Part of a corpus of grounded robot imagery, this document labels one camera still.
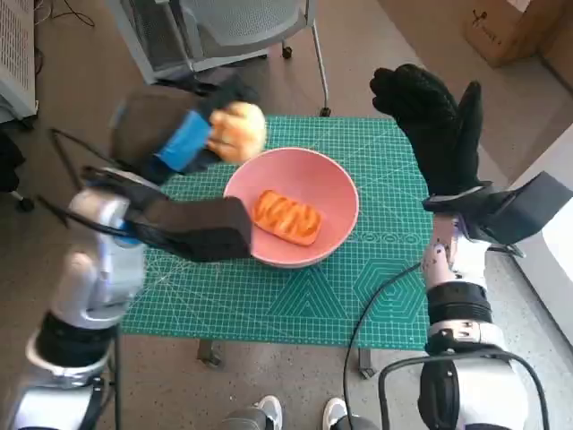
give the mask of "green cutting mat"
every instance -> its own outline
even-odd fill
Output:
[[[147,254],[144,290],[128,333],[219,340],[346,345],[372,292],[417,262],[430,238],[426,195],[406,137],[391,120],[272,116],[267,148],[300,146],[338,161],[360,194],[351,237],[324,262],[280,270],[254,260],[195,264]],[[235,171],[216,166],[173,178],[176,200],[220,196]],[[419,271],[388,288],[358,339],[371,348],[420,349],[427,328]]]

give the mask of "black cable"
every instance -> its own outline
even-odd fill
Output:
[[[446,353],[439,356],[429,356],[429,357],[417,357],[417,358],[407,358],[404,360],[397,361],[392,363],[391,365],[387,365],[380,373],[380,377],[378,379],[378,396],[380,399],[380,409],[382,415],[382,430],[389,430],[390,423],[389,423],[389,412],[388,412],[388,401],[386,399],[386,377],[398,370],[402,367],[412,366],[412,365],[420,365],[424,363],[435,363],[440,361],[455,361],[455,360],[464,360],[468,358],[477,358],[477,357],[490,357],[490,358],[503,358],[509,360],[515,360],[519,364],[521,364],[533,379],[535,388],[537,389],[537,395],[539,396],[539,407],[541,410],[541,417],[543,421],[543,430],[550,430],[549,427],[549,411],[547,409],[547,400],[545,398],[545,393],[543,391],[543,386],[539,379],[539,376],[533,369],[533,367],[525,361],[524,358],[518,356],[517,354],[513,354],[508,351],[503,351],[496,348],[488,348],[488,349],[481,349],[472,352],[465,352],[465,353]]]
[[[76,191],[79,192],[83,188],[83,183],[81,182],[80,176],[73,168],[72,161],[62,147],[62,143],[60,143],[60,140],[57,138],[58,131],[56,129],[50,129],[48,132],[50,135],[50,141],[52,142],[52,145],[54,145],[54,149],[56,150],[57,155],[60,157],[60,160],[62,160],[62,164],[64,164],[64,168],[72,180],[73,186],[75,187]]]
[[[50,11],[50,19],[55,20],[63,16],[74,15],[78,20],[86,24],[88,27],[91,27],[92,29],[96,27],[96,23],[88,15],[86,15],[85,13],[76,12],[68,3],[68,0],[64,0],[64,3],[66,6],[68,6],[70,12],[64,12],[64,13],[59,13],[58,15],[54,15],[53,14],[54,9],[52,8],[52,10]]]
[[[525,253],[521,251],[521,249],[519,249],[516,245],[502,245],[502,246],[492,245],[487,250],[493,251],[495,253],[513,255],[514,257],[526,258]]]
[[[93,146],[92,144],[87,143],[87,142],[83,141],[82,139],[77,138],[77,137],[75,137],[75,136],[69,134],[68,132],[65,132],[65,131],[63,131],[63,130],[60,130],[59,128],[50,128],[50,129],[49,129],[49,132],[52,133],[52,134],[60,134],[60,135],[62,135],[63,137],[66,137],[66,138],[68,138],[69,140],[71,140],[72,142],[77,143],[78,145],[80,145],[84,150],[86,150],[86,151],[88,151],[88,152],[91,152],[93,155],[95,155],[95,156],[98,157],[99,159],[103,159],[105,162],[111,164],[114,168],[121,168],[120,164],[119,164],[116,160],[114,160],[114,159],[108,157],[108,156],[107,156],[106,154],[104,154],[103,152],[97,150],[96,147]]]
[[[44,205],[44,207],[46,207],[46,209],[54,213],[59,219],[73,219],[74,221],[79,222],[83,226],[91,228],[92,230],[95,230],[99,233],[103,233],[104,235],[110,235],[115,237],[133,237],[133,235],[131,235],[127,231],[120,230],[119,228],[113,228],[110,226],[103,226],[75,212],[69,211],[64,208],[60,208],[59,206],[56,206],[53,203],[46,200],[41,195],[37,196],[37,199],[40,203]]]
[[[121,430],[122,428],[122,376],[121,376],[121,365],[122,365],[122,355],[121,355],[121,328],[119,324],[115,327],[115,339],[114,339],[114,361],[115,366],[113,367],[114,382],[115,382],[115,430]]]
[[[109,406],[109,402],[115,397],[115,386],[114,386],[113,382],[111,382],[111,381],[109,382],[109,384],[107,385],[107,389],[108,389],[108,392],[107,392],[106,399],[101,404],[101,407],[99,407],[98,414],[95,416],[94,421],[93,421],[96,424],[99,421],[99,419],[102,418],[104,413],[106,412],[106,409]]]
[[[344,402],[346,403],[346,411],[348,413],[348,424],[350,425],[350,430],[355,430],[355,428],[354,428],[353,422],[352,422],[353,418],[352,418],[352,411],[350,408],[350,394],[348,392],[348,359],[350,358],[350,353],[352,351],[352,347],[355,344],[356,336],[357,336],[358,332],[360,331],[360,329],[362,328],[362,325],[363,325],[364,321],[366,320],[366,316],[368,315],[368,313],[372,309],[372,306],[374,305],[374,303],[376,303],[376,300],[378,299],[378,297],[380,297],[380,295],[382,294],[384,289],[386,289],[388,286],[390,286],[391,284],[393,284],[397,280],[400,280],[401,278],[405,277],[408,273],[415,271],[418,267],[420,267],[419,262],[408,267],[407,269],[404,269],[398,275],[395,275],[392,278],[387,279],[384,282],[382,282],[382,284],[378,287],[376,292],[372,295],[372,298],[370,299],[370,301],[368,302],[368,304],[366,305],[366,307],[362,311],[362,314],[360,315],[360,318],[358,319],[358,323],[356,324],[354,331],[352,332],[352,337],[350,338],[350,343],[348,344],[348,349],[346,350],[346,357],[344,359],[344,370],[343,370],[343,378],[342,378],[342,390],[344,392]]]

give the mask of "person's foot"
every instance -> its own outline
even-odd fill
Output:
[[[281,430],[283,428],[283,409],[280,406],[280,401],[275,396],[265,396],[255,403],[254,406],[262,410],[272,421],[273,430]]]
[[[348,415],[346,410],[346,403],[334,397],[324,407],[324,414],[322,414],[322,430],[330,430],[341,418]]]

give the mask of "orange bread roll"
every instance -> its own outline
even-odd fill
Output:
[[[295,202],[275,191],[261,194],[252,210],[253,222],[265,231],[297,245],[312,245],[322,217],[312,206]]]

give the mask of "black glove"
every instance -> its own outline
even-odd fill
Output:
[[[430,195],[456,195],[482,183],[477,144],[482,93],[471,82],[459,105],[442,81],[413,64],[378,69],[370,81],[374,107],[393,116],[408,137]]]

